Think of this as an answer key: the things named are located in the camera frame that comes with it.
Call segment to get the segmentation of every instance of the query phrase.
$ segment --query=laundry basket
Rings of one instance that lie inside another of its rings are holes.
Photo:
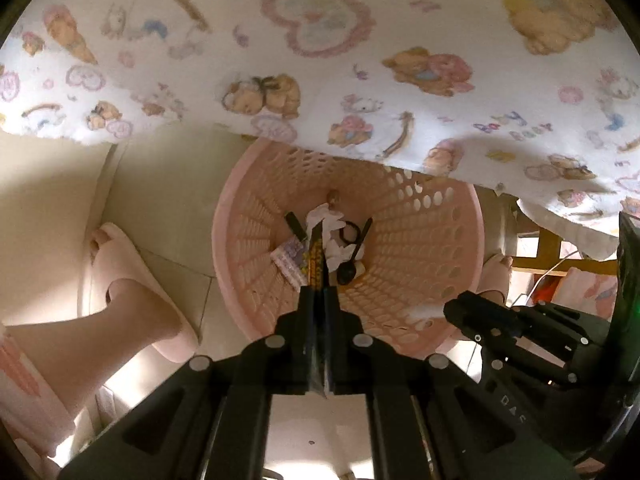
[[[361,226],[374,219],[366,273],[338,288],[340,307],[402,354],[426,357],[455,327],[410,313],[476,290],[482,267],[478,197],[472,185],[448,178],[256,140],[231,172],[213,221],[226,308],[250,339],[272,333],[278,316],[296,308],[298,293],[270,252],[292,236],[284,215],[304,222],[331,189],[346,219]]]

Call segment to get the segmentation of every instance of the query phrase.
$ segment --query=black spoon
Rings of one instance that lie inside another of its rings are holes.
[[[364,228],[362,229],[362,234],[358,239],[358,243],[356,245],[356,248],[353,250],[353,254],[351,255],[351,258],[346,262],[342,262],[338,266],[338,270],[336,271],[335,277],[340,285],[349,285],[353,281],[353,279],[356,277],[356,264],[354,263],[354,261],[356,259],[356,254],[358,254],[358,251],[360,250],[360,246],[364,241],[364,237],[367,236],[367,233],[369,232],[369,228],[371,227],[371,224],[373,224],[373,218],[367,219],[367,223],[364,224]]]

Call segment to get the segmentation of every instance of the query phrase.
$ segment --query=beige wall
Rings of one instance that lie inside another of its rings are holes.
[[[0,321],[76,316],[82,242],[110,145],[0,130]]]

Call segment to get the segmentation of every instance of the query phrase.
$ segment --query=pink slipper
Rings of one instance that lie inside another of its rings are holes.
[[[106,295],[111,283],[122,278],[135,280],[146,286],[163,300],[169,303],[180,317],[180,332],[171,339],[156,341],[153,346],[166,359],[174,363],[183,363],[198,347],[198,337],[184,314],[175,306],[167,293],[162,290],[151,271],[138,254],[136,247],[124,232],[116,225],[107,222],[100,229],[107,233],[111,240],[100,246],[94,260],[94,268],[100,269],[92,279],[92,300],[100,301],[106,306]]]
[[[480,282],[476,294],[494,290],[502,294],[502,301],[505,302],[509,293],[509,278],[511,275],[511,265],[513,258],[497,253],[491,256],[482,266]]]

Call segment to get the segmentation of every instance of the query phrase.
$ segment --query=black ring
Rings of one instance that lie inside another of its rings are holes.
[[[344,221],[345,224],[347,224],[349,227],[353,227],[354,229],[356,229],[356,239],[353,241],[347,240],[344,237],[344,227],[340,228],[340,240],[342,240],[344,243],[346,243],[347,245],[351,245],[351,244],[355,244],[357,243],[358,240],[360,240],[360,235],[362,234],[362,231],[360,231],[360,228],[358,227],[357,224],[354,224],[353,222],[349,222],[348,220]]]

